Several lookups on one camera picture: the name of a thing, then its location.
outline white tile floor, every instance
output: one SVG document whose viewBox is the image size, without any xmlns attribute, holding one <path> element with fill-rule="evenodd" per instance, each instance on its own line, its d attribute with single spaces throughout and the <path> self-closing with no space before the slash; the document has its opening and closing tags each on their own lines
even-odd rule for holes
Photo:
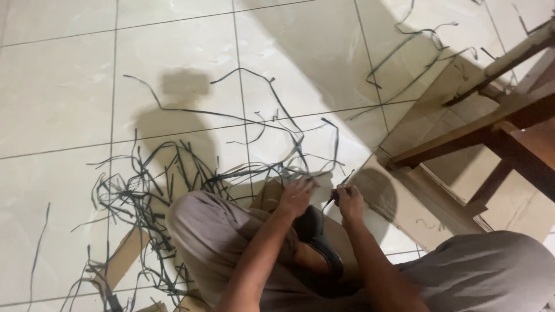
<svg viewBox="0 0 555 312">
<path fill-rule="evenodd" d="M 517 1 L 528 28 L 547 19 L 552 8 L 551 1 L 533 1 L 534 6 Z M 451 46 L 442 57 L 474 46 L 479 56 L 475 62 L 486 66 L 492 60 L 480 47 L 500 56 L 503 48 L 512 48 L 526 36 L 515 16 L 501 17 L 512 9 L 509 3 L 487 0 L 486 4 L 417 0 L 413 14 L 400 27 L 433 28 L 457 21 L 459 26 L 438 30 L 443 45 Z M 102 220 L 70 231 L 106 217 L 106 211 L 96 210 L 90 201 L 97 178 L 106 172 L 127 179 L 133 171 L 122 160 L 99 169 L 87 163 L 129 154 L 135 129 L 143 158 L 159 144 L 181 139 L 191 142 L 212 170 L 219 166 L 218 172 L 249 162 L 278 162 L 291 151 L 289 136 L 270 127 L 248 145 L 228 143 L 251 142 L 263 127 L 228 117 L 162 111 L 145 85 L 124 74 L 148 82 L 165 108 L 206 110 L 256 121 L 270 120 L 277 109 L 279 117 L 285 117 L 262 78 L 235 72 L 219 83 L 209 82 L 239 66 L 276 78 L 276 94 L 301 129 L 318 127 L 326 118 L 339 130 L 341 165 L 320 178 L 322 192 L 314 204 L 321 205 L 329 188 L 366 161 L 413 104 L 411 100 L 447 64 L 436 63 L 411 83 L 437 55 L 423 36 L 387 58 L 407 38 L 394 26 L 409 6 L 409 0 L 0 0 L 0 233 L 4 238 L 0 310 L 28 308 L 31 268 L 48 203 L 31 311 L 60 310 L 81 275 L 87 245 L 91 258 L 103 261 L 106 240 L 111 252 L 119 244 L 130 228 L 122 222 Z M 526 66 L 531 65 L 515 70 L 518 77 Z M 364 81 L 378 67 L 370 79 L 381 89 Z M 408 102 L 376 107 L 349 120 L 372 105 L 399 101 Z M 292 127 L 289 120 L 282 123 Z M 335 128 L 326 125 L 307 132 L 302 149 L 331 159 L 334 140 Z M 307 157 L 307 161 L 312 172 L 331 169 L 323 159 Z M 171 159 L 160 155 L 152 172 L 161 172 L 167 162 Z M 298 160 L 291 165 L 298 165 Z M 235 197 L 256 194 L 262 180 L 255 175 L 230 192 Z M 181 187 L 183 191 L 175 192 L 174 198 L 185 192 Z M 327 212 L 339 220 L 333 209 Z M 370 210 L 366 223 L 392 262 L 424 254 Z M 147 257 L 149 265 L 157 263 L 152 255 Z M 116 287 L 121 303 L 133 295 L 129 289 L 135 288 L 139 270 L 135 263 Z M 150 305 L 152 297 L 173 309 L 171 300 L 149 287 L 148 281 L 139 280 L 138 285 L 144 288 L 135 308 Z M 90 284 L 85 283 L 79 293 L 74 310 L 102 309 Z"/>
</svg>

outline wooden chair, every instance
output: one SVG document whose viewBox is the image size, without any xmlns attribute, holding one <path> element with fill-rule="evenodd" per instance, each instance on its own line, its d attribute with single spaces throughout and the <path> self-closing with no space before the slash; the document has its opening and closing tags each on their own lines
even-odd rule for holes
<svg viewBox="0 0 555 312">
<path fill-rule="evenodd" d="M 473 145 L 484 144 L 501 162 L 467 205 L 485 204 L 514 169 L 555 202 L 555 20 L 539 27 L 528 39 L 463 84 L 458 96 L 443 106 L 460 102 L 473 92 L 491 94 L 494 79 L 537 52 L 548 48 L 509 95 L 495 97 L 494 112 L 391 159 L 390 169 L 411 167 Z"/>
</svg>

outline leg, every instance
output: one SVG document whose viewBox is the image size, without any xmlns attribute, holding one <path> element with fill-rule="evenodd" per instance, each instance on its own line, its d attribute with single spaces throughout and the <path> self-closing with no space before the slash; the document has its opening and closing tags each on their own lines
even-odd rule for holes
<svg viewBox="0 0 555 312">
<path fill-rule="evenodd" d="M 431 311 L 536 312 L 555 294 L 555 258 L 514 232 L 455 236 L 400 269 Z"/>
<path fill-rule="evenodd" d="M 243 250 L 269 215 L 206 192 L 190 192 L 170 207 L 166 224 L 173 244 L 211 307 L 219 301 Z M 291 230 L 264 287 L 261 310 L 308 311 L 327 302 L 286 267 L 294 262 L 297 246 Z"/>
</svg>

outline person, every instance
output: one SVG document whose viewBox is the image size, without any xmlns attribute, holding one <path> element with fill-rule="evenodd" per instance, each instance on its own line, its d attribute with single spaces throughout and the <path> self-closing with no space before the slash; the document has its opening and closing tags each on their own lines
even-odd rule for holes
<svg viewBox="0 0 555 312">
<path fill-rule="evenodd" d="M 273 213 L 199 191 L 171 205 L 171 239 L 214 311 L 538 312 L 555 294 L 555 258 L 514 232 L 457 235 L 420 259 L 392 265 L 364 226 L 358 189 L 338 185 L 335 203 L 364 286 L 321 296 L 293 273 L 332 269 L 326 253 L 299 241 L 292 227 L 315 187 L 310 178 L 292 181 Z"/>
</svg>

